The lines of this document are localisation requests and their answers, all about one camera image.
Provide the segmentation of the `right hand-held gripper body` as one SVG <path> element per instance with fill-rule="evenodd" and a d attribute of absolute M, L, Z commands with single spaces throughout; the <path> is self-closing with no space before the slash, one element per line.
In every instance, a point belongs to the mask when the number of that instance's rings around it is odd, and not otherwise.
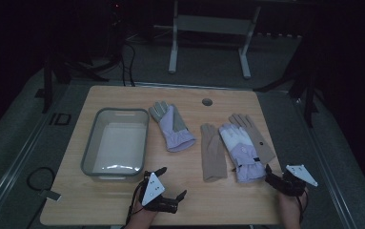
<path fill-rule="evenodd" d="M 270 173 L 270 184 L 289 197 L 300 197 L 305 191 L 306 184 L 318 186 L 318 182 L 303 164 L 287 165 L 282 177 Z"/>

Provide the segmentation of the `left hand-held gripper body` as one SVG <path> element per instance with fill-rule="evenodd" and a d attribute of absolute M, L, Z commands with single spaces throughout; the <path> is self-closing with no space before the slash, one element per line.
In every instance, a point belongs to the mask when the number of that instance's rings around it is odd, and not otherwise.
<path fill-rule="evenodd" d="M 164 185 L 158 176 L 154 172 L 151 172 L 143 180 L 139 201 L 145 210 L 175 214 L 177 212 L 178 201 L 172 198 L 164 198 L 162 196 L 164 192 Z"/>

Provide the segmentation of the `purple and white glove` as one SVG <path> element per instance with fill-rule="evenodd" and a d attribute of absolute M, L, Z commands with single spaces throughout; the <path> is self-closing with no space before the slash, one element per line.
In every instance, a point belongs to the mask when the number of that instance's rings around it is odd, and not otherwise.
<path fill-rule="evenodd" d="M 250 183 L 266 176 L 253 142 L 242 127 L 225 123 L 219 133 L 232 159 L 238 183 Z"/>

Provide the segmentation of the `purple glove with grey palm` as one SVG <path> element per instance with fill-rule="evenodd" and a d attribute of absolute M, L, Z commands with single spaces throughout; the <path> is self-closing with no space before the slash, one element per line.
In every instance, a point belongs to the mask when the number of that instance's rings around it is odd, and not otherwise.
<path fill-rule="evenodd" d="M 181 152 L 194 145 L 196 138 L 188 130 L 175 105 L 169 105 L 165 101 L 156 101 L 149 108 L 149 112 L 159 125 L 169 152 Z"/>

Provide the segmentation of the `grey plastic bin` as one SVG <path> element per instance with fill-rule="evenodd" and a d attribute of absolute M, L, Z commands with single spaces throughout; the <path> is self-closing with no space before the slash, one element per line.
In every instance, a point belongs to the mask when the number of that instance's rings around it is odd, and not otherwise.
<path fill-rule="evenodd" d="M 97 180 L 136 182 L 143 174 L 149 123 L 144 109 L 99 110 L 81 161 L 82 172 Z"/>

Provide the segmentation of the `plain beige glove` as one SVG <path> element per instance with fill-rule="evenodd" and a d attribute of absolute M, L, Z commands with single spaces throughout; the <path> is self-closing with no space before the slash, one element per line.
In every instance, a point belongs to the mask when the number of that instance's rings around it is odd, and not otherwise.
<path fill-rule="evenodd" d="M 218 130 L 211 124 L 203 124 L 201 130 L 201 157 L 203 180 L 214 182 L 227 177 L 227 163 Z"/>

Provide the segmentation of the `person's right hand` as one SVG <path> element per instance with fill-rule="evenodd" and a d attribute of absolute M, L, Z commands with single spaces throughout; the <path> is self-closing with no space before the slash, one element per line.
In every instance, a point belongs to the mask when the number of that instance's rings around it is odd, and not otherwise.
<path fill-rule="evenodd" d="M 280 192 L 277 193 L 277 197 L 282 221 L 297 219 L 300 223 L 308 206 L 308 189 L 305 189 L 303 194 L 299 197 L 290 197 Z"/>

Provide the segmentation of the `person's left hand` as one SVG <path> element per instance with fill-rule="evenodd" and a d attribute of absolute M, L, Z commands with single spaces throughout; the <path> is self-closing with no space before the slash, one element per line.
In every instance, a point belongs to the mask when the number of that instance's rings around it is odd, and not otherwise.
<path fill-rule="evenodd" d="M 140 192 L 137 192 L 136 199 L 132 209 L 131 221 L 142 221 L 151 223 L 157 216 L 157 212 L 144 209 L 139 200 L 139 196 Z"/>

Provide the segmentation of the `beige glove with dark button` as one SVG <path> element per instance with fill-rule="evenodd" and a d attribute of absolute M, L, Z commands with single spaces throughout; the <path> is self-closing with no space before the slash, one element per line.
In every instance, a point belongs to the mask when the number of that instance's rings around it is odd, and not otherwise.
<path fill-rule="evenodd" d="M 271 146 L 248 114 L 232 114 L 229 121 L 238 127 L 242 127 L 248 133 L 262 164 L 267 164 L 275 158 Z"/>

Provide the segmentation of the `black tripod stand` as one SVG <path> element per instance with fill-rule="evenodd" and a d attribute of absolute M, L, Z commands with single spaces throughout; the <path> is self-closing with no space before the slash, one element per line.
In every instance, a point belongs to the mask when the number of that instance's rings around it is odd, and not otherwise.
<path fill-rule="evenodd" d="M 319 69 L 322 65 L 323 51 L 321 48 L 324 39 L 321 35 L 322 33 L 318 31 L 306 33 L 302 37 L 283 75 L 266 86 L 254 89 L 255 92 L 265 93 L 292 80 L 294 83 L 289 89 L 290 98 L 300 99 L 303 93 L 306 93 L 304 119 L 309 128 L 313 127 L 312 114 L 316 112 L 314 89 Z"/>
<path fill-rule="evenodd" d="M 108 63 L 98 67 L 87 68 L 84 65 L 71 60 L 68 56 L 62 53 L 54 52 L 48 55 L 44 62 L 43 79 L 44 87 L 39 89 L 36 93 L 36 97 L 44 99 L 44 107 L 42 113 L 45 114 L 52 104 L 52 77 L 55 76 L 59 83 L 69 84 L 71 82 L 70 70 L 75 70 L 95 81 L 108 82 L 107 78 L 99 76 L 97 73 L 104 71 L 110 67 L 114 67 L 117 63 L 116 60 L 110 59 Z"/>

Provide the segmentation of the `grey tape piece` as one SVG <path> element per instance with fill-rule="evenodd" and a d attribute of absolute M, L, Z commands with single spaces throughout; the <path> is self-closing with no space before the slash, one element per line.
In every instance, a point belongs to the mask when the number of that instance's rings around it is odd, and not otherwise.
<path fill-rule="evenodd" d="M 61 198 L 61 195 L 54 192 L 54 191 L 51 191 L 51 190 L 42 190 L 39 195 L 42 197 L 42 198 L 47 198 L 47 199 L 51 199 L 51 200 L 54 200 L 54 201 L 59 201 L 60 198 Z"/>

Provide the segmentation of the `white metal stand frame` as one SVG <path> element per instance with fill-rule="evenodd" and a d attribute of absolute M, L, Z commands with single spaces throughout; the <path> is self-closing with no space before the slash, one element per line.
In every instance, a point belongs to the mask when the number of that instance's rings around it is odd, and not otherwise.
<path fill-rule="evenodd" d="M 237 50 L 241 71 L 245 79 L 252 77 L 247 52 L 252 41 L 254 29 L 257 23 L 261 7 L 255 7 L 251 19 L 232 19 L 221 17 L 209 17 L 180 14 L 178 12 L 179 0 L 173 0 L 173 21 L 172 21 L 172 49 L 169 62 L 169 73 L 175 73 L 178 57 L 178 32 L 196 31 L 209 33 L 223 33 L 244 35 L 245 42 Z"/>

